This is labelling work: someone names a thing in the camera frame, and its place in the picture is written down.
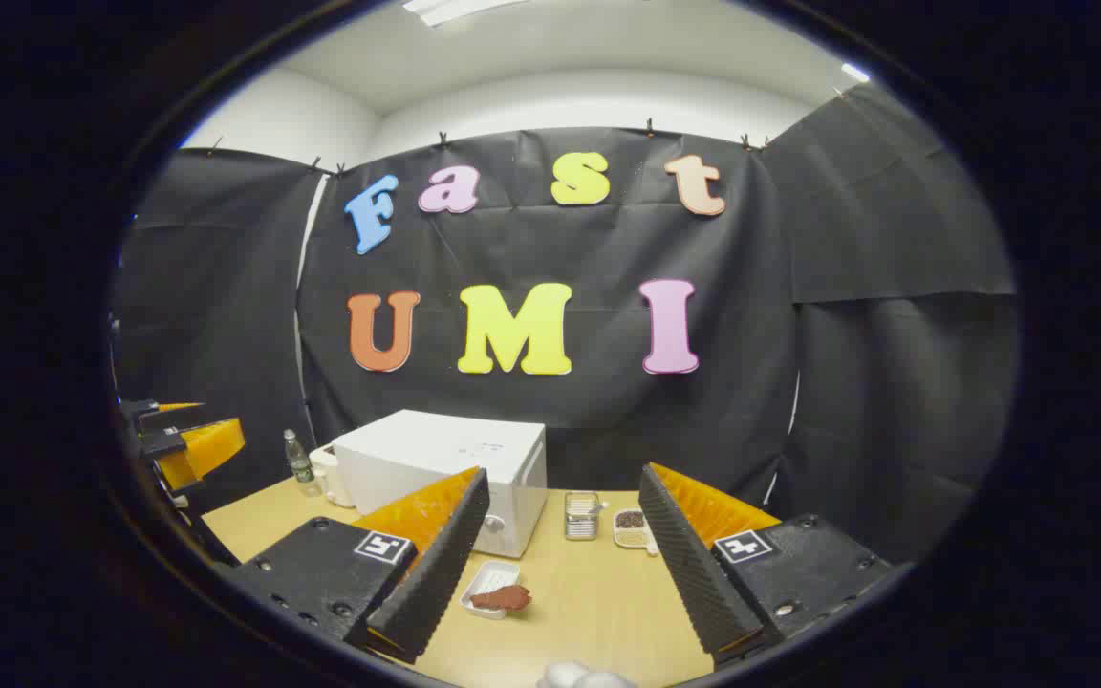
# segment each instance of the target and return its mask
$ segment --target brown food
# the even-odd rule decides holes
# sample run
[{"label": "brown food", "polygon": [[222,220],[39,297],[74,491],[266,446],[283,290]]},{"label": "brown food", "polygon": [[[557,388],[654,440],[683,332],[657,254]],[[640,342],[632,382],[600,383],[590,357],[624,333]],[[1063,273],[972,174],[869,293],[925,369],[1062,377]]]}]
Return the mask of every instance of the brown food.
[{"label": "brown food", "polygon": [[481,610],[524,610],[533,598],[524,585],[505,585],[505,587],[492,592],[483,592],[481,596],[471,596],[470,604]]},{"label": "brown food", "polygon": [[643,512],[623,512],[617,518],[619,527],[643,527]]}]

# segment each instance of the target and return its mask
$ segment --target white wall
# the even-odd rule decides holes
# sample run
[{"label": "white wall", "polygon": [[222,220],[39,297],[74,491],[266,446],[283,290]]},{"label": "white wall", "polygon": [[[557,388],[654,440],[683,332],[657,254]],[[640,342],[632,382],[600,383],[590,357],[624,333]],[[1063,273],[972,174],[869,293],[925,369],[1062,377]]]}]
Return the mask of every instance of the white wall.
[{"label": "white wall", "polygon": [[201,122],[183,149],[264,153],[333,171],[366,162],[380,118],[353,97],[284,68],[272,68],[238,90]]},{"label": "white wall", "polygon": [[482,84],[407,106],[380,122],[368,160],[449,139],[550,127],[652,125],[764,144],[813,106],[720,79],[639,69],[585,69]]}]

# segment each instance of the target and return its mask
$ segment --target foam letter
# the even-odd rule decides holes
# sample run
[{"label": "foam letter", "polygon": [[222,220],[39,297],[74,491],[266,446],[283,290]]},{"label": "foam letter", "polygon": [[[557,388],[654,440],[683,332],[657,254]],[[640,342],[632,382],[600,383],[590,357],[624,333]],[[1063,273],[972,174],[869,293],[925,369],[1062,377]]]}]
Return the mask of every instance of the foam letter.
[{"label": "foam letter", "polygon": [[724,212],[724,199],[709,195],[707,179],[721,178],[716,168],[707,168],[698,155],[685,155],[665,163],[665,171],[677,177],[677,199],[696,215]]},{"label": "foam letter", "polygon": [[462,288],[461,301],[468,307],[467,356],[458,360],[458,370],[490,372],[490,341],[499,367],[510,372],[528,340],[530,352],[521,361],[521,370],[528,374],[568,374],[571,360],[563,352],[563,309],[568,299],[571,287],[567,284],[536,284],[514,318],[499,288],[490,284]]},{"label": "foam letter", "polygon": [[651,373],[690,372],[698,369],[699,357],[691,353],[686,331],[686,297],[695,293],[690,282],[680,279],[654,279],[640,286],[652,314],[652,352],[643,360]]},{"label": "foam letter", "polygon": [[611,193],[603,171],[611,166],[600,153],[564,153],[554,162],[550,195],[564,206],[592,206]]},{"label": "foam letter", "polygon": [[425,212],[437,214],[449,210],[450,214],[465,214],[475,207],[478,197],[478,171],[467,165],[436,171],[428,179],[436,186],[428,186],[418,197],[418,207]]},{"label": "foam letter", "polygon": [[393,372],[410,358],[410,339],[415,330],[416,292],[393,292],[389,305],[394,310],[394,341],[388,351],[379,351],[372,340],[372,318],[380,305],[375,293],[358,293],[346,302],[351,310],[351,358],[363,370]]},{"label": "foam letter", "polygon": [[380,221],[393,217],[394,200],[389,192],[394,188],[397,188],[397,177],[386,174],[346,204],[345,211],[351,216],[355,230],[359,232],[359,244],[355,251],[361,256],[389,237],[389,225]]}]

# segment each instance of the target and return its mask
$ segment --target ceiling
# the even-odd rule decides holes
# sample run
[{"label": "ceiling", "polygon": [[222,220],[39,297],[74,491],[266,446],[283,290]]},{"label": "ceiling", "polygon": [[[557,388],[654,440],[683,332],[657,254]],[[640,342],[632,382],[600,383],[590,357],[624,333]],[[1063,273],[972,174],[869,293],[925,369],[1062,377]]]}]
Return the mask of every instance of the ceiling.
[{"label": "ceiling", "polygon": [[393,1],[280,66],[386,114],[442,92],[560,69],[700,75],[818,106],[854,84],[842,62],[726,0],[528,0],[434,28]]}]

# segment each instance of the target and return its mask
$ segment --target ceiling light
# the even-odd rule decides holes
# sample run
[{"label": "ceiling light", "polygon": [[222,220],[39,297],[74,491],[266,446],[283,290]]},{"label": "ceiling light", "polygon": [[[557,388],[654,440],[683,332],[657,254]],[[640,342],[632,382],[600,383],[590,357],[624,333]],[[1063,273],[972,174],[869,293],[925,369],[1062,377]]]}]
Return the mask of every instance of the ceiling light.
[{"label": "ceiling light", "polygon": [[869,75],[868,74],[862,73],[862,70],[857,69],[857,67],[853,67],[853,66],[849,65],[848,62],[844,62],[843,66],[839,67],[839,68],[842,69],[846,75],[851,76],[852,78],[855,78],[857,81],[860,81],[862,84],[869,81]]},{"label": "ceiling light", "polygon": [[467,14],[499,8],[501,4],[523,2],[524,0],[410,0],[402,8],[418,14],[426,25],[442,25]]}]

